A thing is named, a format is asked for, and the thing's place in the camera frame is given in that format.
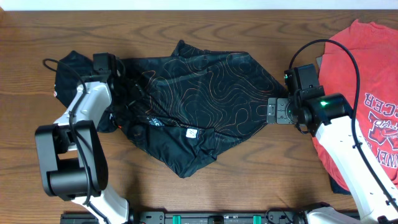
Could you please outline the black orange-patterned jersey shirt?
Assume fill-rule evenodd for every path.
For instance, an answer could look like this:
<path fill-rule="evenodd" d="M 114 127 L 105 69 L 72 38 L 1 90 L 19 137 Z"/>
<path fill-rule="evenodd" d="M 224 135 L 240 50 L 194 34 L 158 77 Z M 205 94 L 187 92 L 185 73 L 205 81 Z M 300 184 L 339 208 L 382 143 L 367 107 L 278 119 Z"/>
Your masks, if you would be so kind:
<path fill-rule="evenodd" d="M 269 98 L 286 89 L 247 52 L 180 41 L 168 57 L 121 58 L 133 81 L 132 119 L 105 111 L 97 130 L 120 129 L 181 178 L 216 161 L 267 124 Z"/>

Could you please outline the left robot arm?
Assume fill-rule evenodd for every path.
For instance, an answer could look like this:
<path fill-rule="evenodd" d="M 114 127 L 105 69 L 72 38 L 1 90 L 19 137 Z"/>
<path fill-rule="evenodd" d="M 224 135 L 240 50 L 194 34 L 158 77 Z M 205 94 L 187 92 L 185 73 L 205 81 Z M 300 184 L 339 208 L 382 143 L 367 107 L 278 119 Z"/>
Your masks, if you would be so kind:
<path fill-rule="evenodd" d="M 108 164 L 97 133 L 119 81 L 118 58 L 94 54 L 92 69 L 79 74 L 65 62 L 55 69 L 55 96 L 67 110 L 35 131 L 42 185 L 47 195 L 86 208 L 98 223 L 133 223 L 129 201 L 108 183 Z"/>

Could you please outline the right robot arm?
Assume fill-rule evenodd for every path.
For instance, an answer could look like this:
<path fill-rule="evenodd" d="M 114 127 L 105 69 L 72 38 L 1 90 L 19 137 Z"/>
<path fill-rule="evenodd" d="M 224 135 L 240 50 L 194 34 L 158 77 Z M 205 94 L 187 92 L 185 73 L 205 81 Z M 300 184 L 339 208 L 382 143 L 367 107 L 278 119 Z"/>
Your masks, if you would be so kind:
<path fill-rule="evenodd" d="M 339 93 L 295 105 L 289 98 L 269 98 L 267 120 L 304 125 L 336 164 L 358 209 L 355 219 L 330 207 L 305 214 L 307 223 L 397 223 L 397 188 L 366 144 L 358 121 Z"/>

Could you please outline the dark garment under red shirt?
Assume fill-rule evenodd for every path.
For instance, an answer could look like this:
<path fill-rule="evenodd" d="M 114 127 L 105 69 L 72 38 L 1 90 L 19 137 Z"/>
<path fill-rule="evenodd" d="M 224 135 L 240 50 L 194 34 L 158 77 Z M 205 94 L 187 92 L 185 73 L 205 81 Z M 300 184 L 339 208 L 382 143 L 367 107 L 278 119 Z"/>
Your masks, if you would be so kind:
<path fill-rule="evenodd" d="M 322 56 L 316 58 L 316 63 L 318 65 L 318 68 L 321 68 Z M 328 177 L 331 190 L 334 194 L 351 195 L 351 192 L 342 188 L 331 175 L 328 175 Z"/>

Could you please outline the red printed t-shirt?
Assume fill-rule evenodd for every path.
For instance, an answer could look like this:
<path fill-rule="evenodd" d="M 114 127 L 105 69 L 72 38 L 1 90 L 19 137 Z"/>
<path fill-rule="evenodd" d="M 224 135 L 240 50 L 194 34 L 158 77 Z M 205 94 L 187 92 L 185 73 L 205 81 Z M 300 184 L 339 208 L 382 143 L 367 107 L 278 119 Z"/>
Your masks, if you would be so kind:
<path fill-rule="evenodd" d="M 374 22 L 354 21 L 334 35 L 354 56 L 360 72 L 356 118 L 369 148 L 393 184 L 397 183 L 397 31 Z M 327 95 L 354 102 L 356 75 L 348 55 L 327 43 L 320 84 Z"/>

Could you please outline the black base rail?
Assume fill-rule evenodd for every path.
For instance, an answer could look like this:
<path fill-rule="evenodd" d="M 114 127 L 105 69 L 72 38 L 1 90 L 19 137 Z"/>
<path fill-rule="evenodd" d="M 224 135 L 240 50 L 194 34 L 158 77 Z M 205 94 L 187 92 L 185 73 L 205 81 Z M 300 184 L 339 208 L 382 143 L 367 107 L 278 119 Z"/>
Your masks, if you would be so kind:
<path fill-rule="evenodd" d="M 89 213 L 64 213 L 61 224 L 100 223 Z M 303 214 L 271 210 L 266 213 L 164 213 L 141 212 L 126 223 L 139 224 L 265 224 L 306 223 Z"/>

